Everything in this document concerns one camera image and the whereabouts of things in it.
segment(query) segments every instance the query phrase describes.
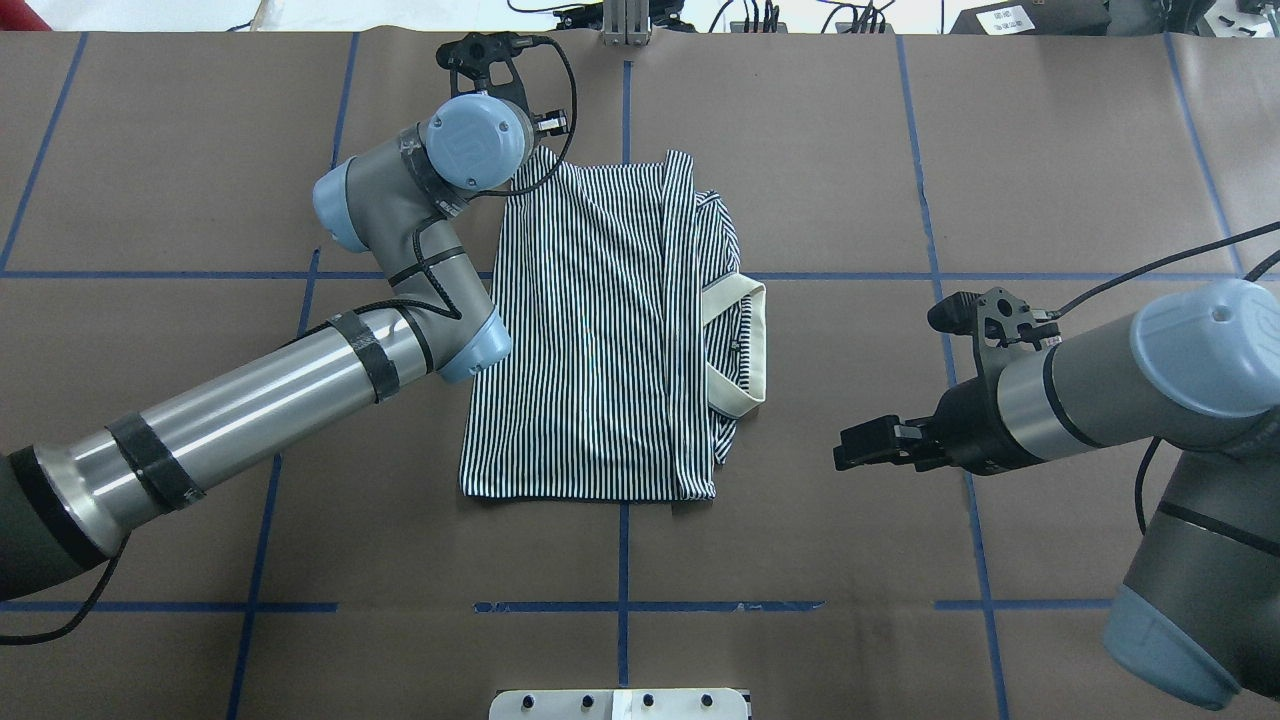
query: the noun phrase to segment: white floor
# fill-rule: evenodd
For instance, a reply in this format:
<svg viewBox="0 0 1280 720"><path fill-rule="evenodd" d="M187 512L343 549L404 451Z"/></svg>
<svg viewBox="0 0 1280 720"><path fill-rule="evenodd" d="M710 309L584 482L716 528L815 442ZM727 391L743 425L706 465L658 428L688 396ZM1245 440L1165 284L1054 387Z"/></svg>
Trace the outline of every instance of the white floor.
<svg viewBox="0 0 1280 720"><path fill-rule="evenodd" d="M724 13L717 32L727 29L730 19L741 20L744 0ZM977 8L995 0L951 0L946 3L946 24L964 8ZM247 23L259 12L259 0L27 0L54 29L95 31L224 31ZM512 0L516 6L558 5L563 0ZM722 0L686 0L682 17L699 29L710 23ZM381 24L415 29L495 31L549 29L550 14L521 14L507 8L506 0L262 0L261 29L353 31ZM896 0L886 18L900 33L937 33L940 0ZM791 32L818 32L833 9L818 0L783 0L782 20ZM838 20L851 13L842 10Z"/></svg>

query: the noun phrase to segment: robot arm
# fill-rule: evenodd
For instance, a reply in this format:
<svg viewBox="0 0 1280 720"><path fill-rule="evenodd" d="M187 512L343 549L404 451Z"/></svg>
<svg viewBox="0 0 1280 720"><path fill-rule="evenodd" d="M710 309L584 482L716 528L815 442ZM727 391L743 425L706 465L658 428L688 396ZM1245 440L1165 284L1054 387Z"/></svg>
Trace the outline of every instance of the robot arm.
<svg viewBox="0 0 1280 720"><path fill-rule="evenodd" d="M507 182L539 138L564 131L563 111L529 111L517 74L503 86L489 82L492 63L509 64L543 44L554 41L472 33L442 46L438 60L451 70L454 96L316 183L321 223L347 250L372 252L394 299L335 315L77 443L0 457L0 600L100 565L146 521L407 383L431 372L458 382L509 352L449 220ZM475 91L461 92L458 74Z"/></svg>
<svg viewBox="0 0 1280 720"><path fill-rule="evenodd" d="M1164 438L1184 454L1103 644L1196 705L1242 688L1280 698L1280 302L1221 281L1065 342L1051 319L1002 288L943 300L929 324L973 337L978 377L929 418L844 430L836 468L992 475Z"/></svg>

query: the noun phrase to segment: red object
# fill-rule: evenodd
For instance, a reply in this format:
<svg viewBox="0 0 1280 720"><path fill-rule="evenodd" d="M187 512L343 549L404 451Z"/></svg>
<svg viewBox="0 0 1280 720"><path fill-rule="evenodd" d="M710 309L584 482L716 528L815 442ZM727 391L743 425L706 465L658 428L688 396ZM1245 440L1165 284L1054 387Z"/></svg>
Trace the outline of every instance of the red object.
<svg viewBox="0 0 1280 720"><path fill-rule="evenodd" d="M0 0L0 29L54 29L23 0Z"/></svg>

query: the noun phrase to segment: metal bracket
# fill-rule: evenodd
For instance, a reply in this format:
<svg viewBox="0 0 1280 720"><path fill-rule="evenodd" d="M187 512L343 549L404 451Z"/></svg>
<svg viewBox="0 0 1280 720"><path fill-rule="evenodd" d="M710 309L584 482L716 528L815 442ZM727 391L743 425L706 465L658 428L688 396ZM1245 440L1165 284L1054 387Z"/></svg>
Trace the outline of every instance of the metal bracket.
<svg viewBox="0 0 1280 720"><path fill-rule="evenodd" d="M653 26L649 0L604 0L600 41L605 45L649 45Z"/></svg>
<svg viewBox="0 0 1280 720"><path fill-rule="evenodd" d="M731 688L507 691L489 720L751 720L751 696Z"/></svg>

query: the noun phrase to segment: black and white striped fabric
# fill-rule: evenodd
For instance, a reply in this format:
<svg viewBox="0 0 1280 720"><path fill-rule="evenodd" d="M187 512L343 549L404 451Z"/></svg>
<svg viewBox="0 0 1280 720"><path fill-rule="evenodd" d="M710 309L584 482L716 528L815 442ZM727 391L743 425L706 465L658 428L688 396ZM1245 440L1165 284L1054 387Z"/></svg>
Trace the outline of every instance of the black and white striped fabric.
<svg viewBox="0 0 1280 720"><path fill-rule="evenodd" d="M554 161L540 150L515 179ZM701 288L739 266L719 196L692 159L561 165L507 201L493 297L511 356L476 377L461 486L483 497L716 496L736 420L710 410L708 363L745 383L746 302L701 327Z"/></svg>

